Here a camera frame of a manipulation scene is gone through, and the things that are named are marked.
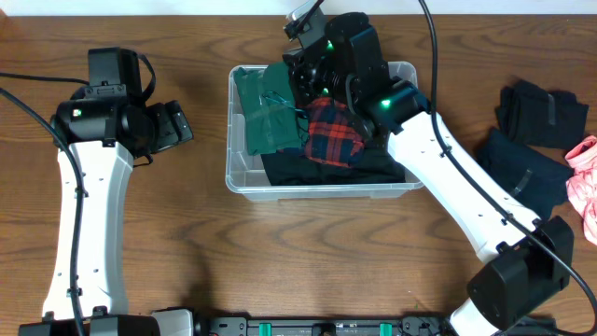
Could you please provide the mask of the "dark green garment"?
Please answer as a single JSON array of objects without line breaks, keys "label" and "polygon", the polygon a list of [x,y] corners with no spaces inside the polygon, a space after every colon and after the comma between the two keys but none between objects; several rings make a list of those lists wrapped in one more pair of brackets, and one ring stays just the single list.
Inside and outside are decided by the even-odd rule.
[{"label": "dark green garment", "polygon": [[233,79],[243,109],[250,155],[304,148],[309,140],[309,117],[296,106],[285,63],[273,63],[264,69],[241,67],[233,73]]}]

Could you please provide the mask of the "red navy plaid garment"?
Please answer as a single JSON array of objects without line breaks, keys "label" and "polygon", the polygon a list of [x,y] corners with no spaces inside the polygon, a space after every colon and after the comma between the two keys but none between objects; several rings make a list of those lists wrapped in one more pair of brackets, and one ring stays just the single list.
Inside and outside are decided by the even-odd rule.
[{"label": "red navy plaid garment", "polygon": [[300,148],[280,149],[281,153],[345,168],[362,159],[365,140],[348,120],[347,105],[322,97],[307,105],[306,112],[309,115],[308,141]]}]

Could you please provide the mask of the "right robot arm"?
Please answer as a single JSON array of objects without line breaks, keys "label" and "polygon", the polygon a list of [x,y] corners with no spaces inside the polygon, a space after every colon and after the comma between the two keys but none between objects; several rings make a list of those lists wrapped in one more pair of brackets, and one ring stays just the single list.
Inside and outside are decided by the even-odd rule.
[{"label": "right robot arm", "polygon": [[285,33],[299,42],[284,55],[297,103],[323,96],[344,103],[355,128],[415,175],[472,245],[482,268],[450,316],[456,334],[512,330],[566,288],[572,229],[560,218],[542,220],[468,155],[425,95],[383,58],[366,14],[328,19],[305,5],[288,15]]}]

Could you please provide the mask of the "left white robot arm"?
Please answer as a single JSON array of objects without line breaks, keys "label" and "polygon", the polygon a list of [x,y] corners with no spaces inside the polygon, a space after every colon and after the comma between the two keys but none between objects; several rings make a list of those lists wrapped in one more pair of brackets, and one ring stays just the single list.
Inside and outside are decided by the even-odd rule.
[{"label": "left white robot arm", "polygon": [[145,55],[122,48],[88,53],[89,81],[43,126],[58,147],[59,241],[42,319],[21,335],[191,335],[186,308],[132,315],[124,284],[123,215],[134,162],[191,140],[180,104],[148,105]]}]

